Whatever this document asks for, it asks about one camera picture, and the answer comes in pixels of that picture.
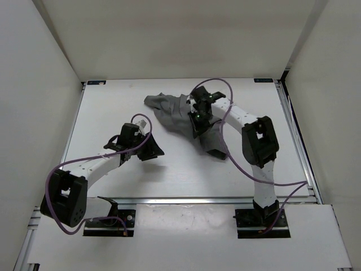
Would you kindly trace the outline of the grey pleated skirt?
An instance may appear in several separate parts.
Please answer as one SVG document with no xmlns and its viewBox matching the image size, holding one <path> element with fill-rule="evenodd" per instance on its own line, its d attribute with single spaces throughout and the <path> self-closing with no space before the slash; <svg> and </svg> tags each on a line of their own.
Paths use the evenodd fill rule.
<svg viewBox="0 0 361 271">
<path fill-rule="evenodd" d="M 169 132 L 184 136 L 200 153 L 206 153 L 216 159 L 226 160 L 227 154 L 221 144 L 219 127 L 221 120 L 214 117 L 211 127 L 201 136 L 194 138 L 190 116 L 190 105 L 186 103 L 187 96 L 178 97 L 160 93 L 148 95 L 144 104 L 153 110 L 159 123 Z"/>
</svg>

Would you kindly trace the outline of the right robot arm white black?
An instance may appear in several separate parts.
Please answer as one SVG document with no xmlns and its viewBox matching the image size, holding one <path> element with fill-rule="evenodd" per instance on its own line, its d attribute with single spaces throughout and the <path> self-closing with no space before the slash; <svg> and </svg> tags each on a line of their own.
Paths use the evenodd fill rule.
<svg viewBox="0 0 361 271">
<path fill-rule="evenodd" d="M 203 86 L 194 89 L 187 98 L 193 136 L 199 137 L 211 128 L 217 117 L 241 135 L 242 153 L 252 168 L 254 181 L 253 212 L 245 221 L 255 226 L 268 226 L 279 211 L 275 194 L 274 162 L 279 143 L 272 120 L 268 116 L 256 117 L 220 92 L 209 93 Z"/>
</svg>

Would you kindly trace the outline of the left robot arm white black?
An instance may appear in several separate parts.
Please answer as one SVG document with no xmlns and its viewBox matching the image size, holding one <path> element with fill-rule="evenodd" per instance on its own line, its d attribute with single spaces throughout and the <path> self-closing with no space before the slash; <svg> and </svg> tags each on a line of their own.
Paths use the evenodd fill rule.
<svg viewBox="0 0 361 271">
<path fill-rule="evenodd" d="M 115 202 L 104 196 L 89 198 L 88 189 L 114 169 L 119 168 L 132 156 L 141 161 L 163 156 L 153 135 L 144 132 L 146 123 L 126 123 L 119 135 L 113 136 L 104 149 L 109 153 L 99 158 L 83 161 L 79 166 L 64 171 L 56 169 L 48 181 L 41 204 L 41 213 L 71 228 L 83 220 L 99 218 L 106 226 L 118 220 Z"/>
</svg>

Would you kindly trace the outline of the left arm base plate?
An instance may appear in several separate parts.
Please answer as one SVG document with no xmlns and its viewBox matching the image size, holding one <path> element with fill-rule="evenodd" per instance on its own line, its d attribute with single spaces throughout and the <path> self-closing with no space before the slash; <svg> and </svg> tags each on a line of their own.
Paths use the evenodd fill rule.
<svg viewBox="0 0 361 271">
<path fill-rule="evenodd" d="M 136 205 L 118 204 L 104 220 L 92 220 L 85 223 L 84 237 L 133 237 L 136 220 Z"/>
</svg>

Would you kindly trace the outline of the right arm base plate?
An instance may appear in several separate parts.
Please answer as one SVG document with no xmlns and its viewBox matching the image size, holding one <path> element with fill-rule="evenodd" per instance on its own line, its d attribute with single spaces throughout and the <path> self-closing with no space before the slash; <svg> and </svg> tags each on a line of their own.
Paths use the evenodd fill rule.
<svg viewBox="0 0 361 271">
<path fill-rule="evenodd" d="M 262 221 L 255 209 L 235 209 L 234 219 L 236 220 L 238 239 L 256 238 L 290 238 L 290 231 L 285 210 L 282 210 L 273 228 L 268 228 L 275 221 L 277 213 Z"/>
</svg>

